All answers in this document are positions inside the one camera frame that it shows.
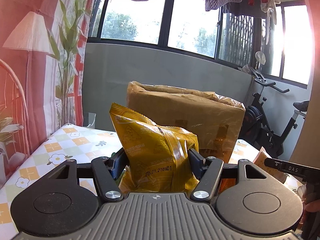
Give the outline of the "person right hand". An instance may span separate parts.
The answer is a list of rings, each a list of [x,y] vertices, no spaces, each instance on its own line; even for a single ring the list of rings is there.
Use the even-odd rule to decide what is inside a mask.
[[[303,206],[304,206],[304,211],[303,211],[303,215],[302,215],[302,219],[300,221],[300,224],[304,224],[307,216],[308,216],[308,212],[310,213],[314,213],[314,212],[319,212],[320,210],[320,203],[319,203],[319,199],[318,200],[314,200],[313,202],[306,202],[306,185],[303,185],[301,187],[303,196],[302,196],[302,201],[303,201]]]

